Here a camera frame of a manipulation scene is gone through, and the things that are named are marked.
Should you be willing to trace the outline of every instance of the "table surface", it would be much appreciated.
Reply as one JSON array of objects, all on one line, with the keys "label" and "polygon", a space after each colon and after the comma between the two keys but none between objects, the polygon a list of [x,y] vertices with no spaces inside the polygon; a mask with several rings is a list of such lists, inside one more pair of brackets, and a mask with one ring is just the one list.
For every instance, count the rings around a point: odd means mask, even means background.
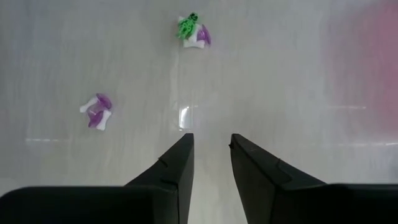
[{"label": "table surface", "polygon": [[[212,46],[183,49],[195,11]],[[195,135],[190,223],[245,223],[239,133],[325,181],[398,181],[398,3],[0,0],[0,194],[123,185]],[[113,101],[106,131],[80,105]]]}]

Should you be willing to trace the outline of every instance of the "green toy figure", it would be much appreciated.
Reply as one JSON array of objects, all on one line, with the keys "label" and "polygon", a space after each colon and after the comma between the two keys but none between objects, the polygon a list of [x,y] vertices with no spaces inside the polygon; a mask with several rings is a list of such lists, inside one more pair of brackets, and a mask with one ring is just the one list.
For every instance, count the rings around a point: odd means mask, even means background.
[{"label": "green toy figure", "polygon": [[198,14],[191,13],[188,18],[181,20],[178,23],[178,34],[179,39],[188,39],[195,31],[195,24],[198,20]]}]

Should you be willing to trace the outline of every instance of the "purple mushroom piece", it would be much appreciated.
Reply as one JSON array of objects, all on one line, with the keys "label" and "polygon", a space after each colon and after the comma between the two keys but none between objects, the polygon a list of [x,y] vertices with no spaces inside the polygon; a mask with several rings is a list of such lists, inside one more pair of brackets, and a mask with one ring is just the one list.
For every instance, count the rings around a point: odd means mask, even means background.
[{"label": "purple mushroom piece", "polygon": [[107,96],[102,93],[97,93],[96,96],[98,98],[98,103],[101,103],[108,110],[111,109],[112,103]]},{"label": "purple mushroom piece", "polygon": [[110,110],[112,107],[111,100],[104,94],[97,93],[96,97],[98,99],[97,103],[87,109],[87,115],[90,118],[88,127],[90,128],[97,127],[103,118],[104,110]]},{"label": "purple mushroom piece", "polygon": [[205,25],[201,25],[201,29],[199,30],[197,35],[197,40],[204,40],[206,44],[211,44],[210,34]]},{"label": "purple mushroom piece", "polygon": [[88,116],[90,117],[90,122],[88,123],[88,127],[89,128],[97,127],[97,125],[101,122],[103,115],[104,111],[100,111],[94,114],[93,116],[90,116],[90,114],[88,114]]}]

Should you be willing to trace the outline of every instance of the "white toy piece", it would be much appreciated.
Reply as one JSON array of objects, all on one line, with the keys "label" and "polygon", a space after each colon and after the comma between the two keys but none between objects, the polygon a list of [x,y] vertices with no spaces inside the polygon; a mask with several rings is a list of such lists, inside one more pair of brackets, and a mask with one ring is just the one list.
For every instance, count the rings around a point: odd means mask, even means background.
[{"label": "white toy piece", "polygon": [[88,123],[89,128],[104,131],[106,122],[112,115],[111,108],[111,100],[104,94],[97,93],[96,97],[91,98],[85,105],[80,107],[80,112],[87,113],[90,118],[90,122]]},{"label": "white toy piece", "polygon": [[98,102],[97,97],[92,97],[85,105],[80,107],[81,113],[86,113],[87,109]]},{"label": "white toy piece", "polygon": [[98,130],[101,131],[105,131],[106,128],[106,122],[108,121],[109,117],[112,115],[112,112],[108,111],[108,110],[104,110],[104,114],[103,117],[101,119],[101,121],[97,124],[97,126],[95,127]]},{"label": "white toy piece", "polygon": [[[182,16],[178,17],[179,22],[183,19],[184,19],[184,17],[182,17]],[[188,47],[198,47],[200,49],[205,48],[205,41],[197,40],[198,32],[200,29],[201,29],[201,25],[195,24],[195,31],[193,32],[193,34],[188,38],[188,40],[183,40],[184,48],[188,48]]]}]

